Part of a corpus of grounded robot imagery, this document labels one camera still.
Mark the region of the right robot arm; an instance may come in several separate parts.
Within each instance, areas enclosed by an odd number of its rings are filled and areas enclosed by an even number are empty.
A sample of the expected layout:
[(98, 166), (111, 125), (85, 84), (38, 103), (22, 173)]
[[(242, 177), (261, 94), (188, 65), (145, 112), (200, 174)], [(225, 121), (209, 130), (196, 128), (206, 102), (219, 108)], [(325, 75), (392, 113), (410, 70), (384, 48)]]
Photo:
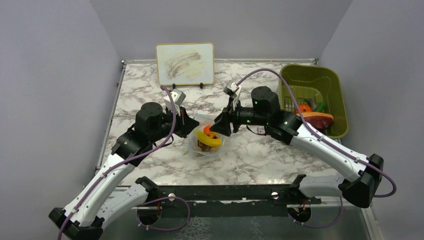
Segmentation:
[(241, 87), (225, 87), (228, 105), (215, 118), (210, 130), (229, 137), (240, 126), (262, 126), (266, 135), (308, 152), (334, 168), (331, 176), (300, 176), (288, 190), (289, 199), (300, 204), (312, 197), (340, 197), (356, 207), (368, 208), (382, 181), (384, 160), (377, 154), (355, 152), (303, 122), (293, 112), (280, 108), (278, 95), (269, 87), (251, 91), (252, 107), (239, 102)]

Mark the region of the yellow toy banana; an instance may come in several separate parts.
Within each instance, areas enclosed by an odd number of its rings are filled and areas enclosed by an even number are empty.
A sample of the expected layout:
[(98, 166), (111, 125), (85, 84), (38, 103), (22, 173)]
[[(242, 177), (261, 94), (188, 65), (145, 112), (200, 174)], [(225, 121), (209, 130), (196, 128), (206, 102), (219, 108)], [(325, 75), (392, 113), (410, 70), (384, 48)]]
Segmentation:
[(211, 147), (220, 147), (222, 145), (221, 138), (212, 138), (204, 134), (202, 131), (196, 131), (197, 140)]

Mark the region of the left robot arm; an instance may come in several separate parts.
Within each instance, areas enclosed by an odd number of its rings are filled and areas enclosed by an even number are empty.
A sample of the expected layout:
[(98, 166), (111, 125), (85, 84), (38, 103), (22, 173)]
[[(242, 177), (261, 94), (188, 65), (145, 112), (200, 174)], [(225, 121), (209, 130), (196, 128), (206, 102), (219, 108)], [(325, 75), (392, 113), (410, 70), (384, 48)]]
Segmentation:
[(135, 123), (122, 134), (106, 162), (65, 207), (55, 207), (48, 217), (59, 228), (58, 237), (71, 240), (98, 240), (105, 228), (137, 205), (152, 205), (162, 200), (158, 185), (141, 177), (126, 191), (111, 198), (118, 184), (149, 154), (171, 144), (174, 135), (186, 138), (200, 123), (189, 117), (184, 107), (162, 108), (148, 102), (136, 113)]

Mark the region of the clear blue zip top bag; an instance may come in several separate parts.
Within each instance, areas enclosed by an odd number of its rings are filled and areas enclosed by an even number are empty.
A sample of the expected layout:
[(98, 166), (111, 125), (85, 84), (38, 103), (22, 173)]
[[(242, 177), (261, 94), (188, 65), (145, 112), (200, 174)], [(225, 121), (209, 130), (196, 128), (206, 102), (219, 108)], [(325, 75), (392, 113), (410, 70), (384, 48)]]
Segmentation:
[(193, 157), (211, 157), (217, 155), (225, 145), (223, 134), (211, 131), (215, 115), (196, 114), (193, 119), (199, 125), (187, 137), (185, 155)]

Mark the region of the green toy vegetable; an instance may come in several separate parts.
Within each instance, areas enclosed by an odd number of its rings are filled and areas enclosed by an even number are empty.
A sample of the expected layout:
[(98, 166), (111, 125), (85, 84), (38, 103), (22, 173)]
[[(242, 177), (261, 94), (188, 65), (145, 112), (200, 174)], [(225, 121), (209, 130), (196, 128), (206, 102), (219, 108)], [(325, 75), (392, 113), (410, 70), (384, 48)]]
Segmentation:
[(327, 104), (325, 102), (320, 102), (313, 111), (323, 113), (326, 107), (327, 107)]

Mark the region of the orange toy tangerine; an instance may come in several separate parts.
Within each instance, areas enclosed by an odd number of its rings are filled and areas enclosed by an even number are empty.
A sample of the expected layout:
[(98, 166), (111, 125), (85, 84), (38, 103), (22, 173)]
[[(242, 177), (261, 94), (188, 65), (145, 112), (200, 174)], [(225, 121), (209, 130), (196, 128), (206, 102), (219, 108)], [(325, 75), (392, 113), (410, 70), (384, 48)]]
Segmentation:
[(215, 136), (216, 136), (216, 133), (215, 133), (215, 132), (213, 132), (213, 131), (211, 131), (210, 127), (211, 127), (210, 125), (205, 126), (205, 127), (203, 128), (203, 133), (204, 133), (205, 135), (207, 135), (207, 136), (209, 136), (209, 137), (213, 138), (213, 137), (215, 137)]

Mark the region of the orange toy pumpkin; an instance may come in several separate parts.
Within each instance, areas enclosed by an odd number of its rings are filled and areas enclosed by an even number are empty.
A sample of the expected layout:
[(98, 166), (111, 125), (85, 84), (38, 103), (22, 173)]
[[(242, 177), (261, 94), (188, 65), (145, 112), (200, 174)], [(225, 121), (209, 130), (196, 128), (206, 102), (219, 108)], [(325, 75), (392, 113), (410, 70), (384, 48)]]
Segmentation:
[(298, 108), (294, 110), (294, 113), (299, 115), (300, 113), (310, 113), (313, 112), (313, 109), (308, 104), (300, 104)]

